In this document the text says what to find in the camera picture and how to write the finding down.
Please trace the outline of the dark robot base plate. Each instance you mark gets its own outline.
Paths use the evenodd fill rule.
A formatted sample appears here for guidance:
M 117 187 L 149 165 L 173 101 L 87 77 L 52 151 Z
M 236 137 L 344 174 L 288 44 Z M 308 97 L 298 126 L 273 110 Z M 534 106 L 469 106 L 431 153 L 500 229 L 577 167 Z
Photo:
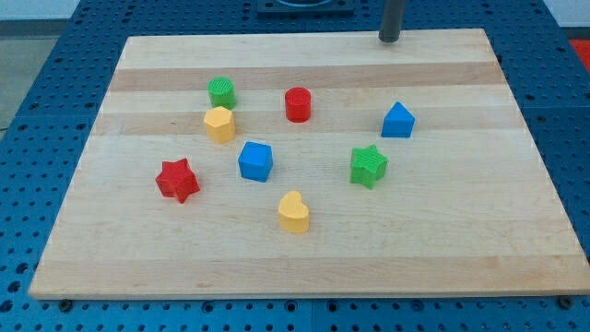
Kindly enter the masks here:
M 259 17 L 354 13 L 354 0 L 255 0 Z

